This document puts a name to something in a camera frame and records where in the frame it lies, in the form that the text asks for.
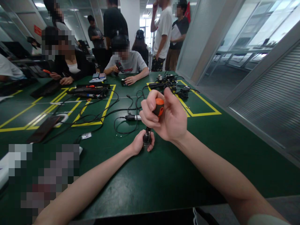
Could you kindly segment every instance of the man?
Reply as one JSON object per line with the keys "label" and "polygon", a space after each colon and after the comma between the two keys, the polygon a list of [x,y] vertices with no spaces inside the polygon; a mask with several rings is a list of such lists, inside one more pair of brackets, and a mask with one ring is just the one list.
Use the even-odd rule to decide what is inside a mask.
{"label": "man", "polygon": [[104,36],[106,49],[111,47],[111,40],[119,34],[128,36],[128,27],[124,16],[118,9],[118,0],[106,0],[108,9],[104,13]]}
{"label": "man", "polygon": [[104,36],[100,29],[96,27],[95,19],[92,15],[87,17],[90,27],[88,28],[88,36],[94,44],[94,48],[104,48]]}
{"label": "man", "polygon": [[173,23],[172,29],[176,25],[181,33],[181,37],[170,41],[170,48],[168,51],[166,66],[165,66],[166,71],[176,70],[181,47],[185,39],[186,33],[188,32],[189,23],[188,23],[188,19],[184,16],[187,7],[188,7],[187,0],[180,0],[179,3],[177,4],[176,17],[178,18],[178,20],[176,20]]}
{"label": "man", "polygon": [[[162,8],[162,13],[159,20],[155,23],[155,15],[158,6]],[[153,4],[151,20],[151,32],[157,31],[153,47],[153,60],[151,67],[153,72],[163,70],[163,62],[167,57],[169,42],[171,39],[172,21],[173,14],[170,0],[157,0]]]}
{"label": "man", "polygon": [[129,50],[128,36],[115,36],[112,39],[112,49],[118,54],[115,54],[110,58],[110,61],[104,70],[105,74],[111,74],[112,72],[120,73],[116,66],[116,63],[118,62],[122,65],[125,74],[140,72],[138,75],[125,78],[125,83],[129,86],[149,75],[149,69],[140,53]]}
{"label": "man", "polygon": [[26,79],[23,72],[0,54],[0,82]]}

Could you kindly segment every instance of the person's left hand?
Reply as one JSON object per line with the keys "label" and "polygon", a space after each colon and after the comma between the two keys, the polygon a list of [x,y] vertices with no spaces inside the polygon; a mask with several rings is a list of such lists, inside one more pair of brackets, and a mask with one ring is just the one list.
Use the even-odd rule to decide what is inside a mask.
{"label": "person's left hand", "polygon": [[63,79],[60,80],[61,85],[70,85],[72,84],[74,79],[72,77],[64,77]]}
{"label": "person's left hand", "polygon": [[134,84],[135,82],[137,82],[137,78],[136,76],[132,76],[132,77],[127,77],[125,78],[125,84],[128,84],[128,86]]}
{"label": "person's left hand", "polygon": [[[133,142],[130,144],[131,151],[134,155],[138,155],[140,153],[141,149],[143,148],[143,146],[144,146],[143,137],[144,137],[145,133],[146,133],[145,130],[141,130],[138,133],[138,135],[135,137]],[[153,149],[154,142],[155,142],[154,133],[151,132],[151,143],[148,146],[148,149],[147,149],[148,152]]]}

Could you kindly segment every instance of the pants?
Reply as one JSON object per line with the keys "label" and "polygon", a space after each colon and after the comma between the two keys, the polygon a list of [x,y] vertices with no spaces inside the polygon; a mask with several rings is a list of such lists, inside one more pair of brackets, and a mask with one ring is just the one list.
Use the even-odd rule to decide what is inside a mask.
{"label": "pants", "polygon": [[170,49],[168,51],[167,59],[166,59],[166,71],[175,71],[177,66],[178,57],[181,49]]}
{"label": "pants", "polygon": [[162,58],[158,58],[158,60],[156,60],[155,56],[153,56],[151,71],[152,72],[162,71],[164,61],[165,61],[165,59],[162,59]]}

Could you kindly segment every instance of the hand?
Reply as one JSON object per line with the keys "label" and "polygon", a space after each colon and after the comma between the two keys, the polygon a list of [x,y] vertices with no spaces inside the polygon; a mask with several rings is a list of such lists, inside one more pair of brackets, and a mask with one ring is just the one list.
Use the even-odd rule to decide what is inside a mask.
{"label": "hand", "polygon": [[52,72],[50,74],[50,76],[52,77],[53,80],[59,80],[60,78],[62,78],[60,75],[58,75],[57,73],[55,72]]}
{"label": "hand", "polygon": [[[146,133],[145,130],[141,130],[138,135],[134,138],[133,142],[130,144],[130,149],[132,150],[133,155],[138,155],[141,151],[141,149],[144,146],[144,142],[143,142],[143,137],[144,134]],[[155,138],[154,138],[154,133],[151,132],[151,144],[148,146],[147,151],[151,151],[154,147],[154,142],[155,142]]]}
{"label": "hand", "polygon": [[137,81],[138,81],[138,78],[136,76],[125,78],[125,84],[128,84],[128,86],[134,84]]}
{"label": "hand", "polygon": [[155,55],[155,59],[158,61],[158,58],[159,58],[159,53],[156,53]]}
{"label": "hand", "polygon": [[120,72],[119,69],[118,69],[118,67],[117,67],[116,65],[112,66],[110,69],[111,69],[112,71],[116,72],[116,73],[119,73],[119,72]]}
{"label": "hand", "polygon": [[[162,98],[165,101],[164,110],[159,119],[152,112],[156,107],[156,98]],[[147,127],[154,128],[162,139],[175,141],[184,138],[187,132],[187,114],[169,88],[164,90],[164,95],[157,90],[152,90],[141,105],[142,122]]]}
{"label": "hand", "polygon": [[72,77],[64,77],[63,79],[61,79],[61,81],[59,82],[61,85],[70,85],[72,84],[74,81],[74,79]]}

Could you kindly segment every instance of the white sticker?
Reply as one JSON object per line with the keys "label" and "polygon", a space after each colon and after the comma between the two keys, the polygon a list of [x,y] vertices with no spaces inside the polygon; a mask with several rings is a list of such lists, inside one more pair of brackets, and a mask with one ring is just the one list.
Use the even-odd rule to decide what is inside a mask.
{"label": "white sticker", "polygon": [[92,136],[92,133],[86,133],[86,134],[83,134],[81,135],[81,139],[87,139],[87,138],[90,138]]}

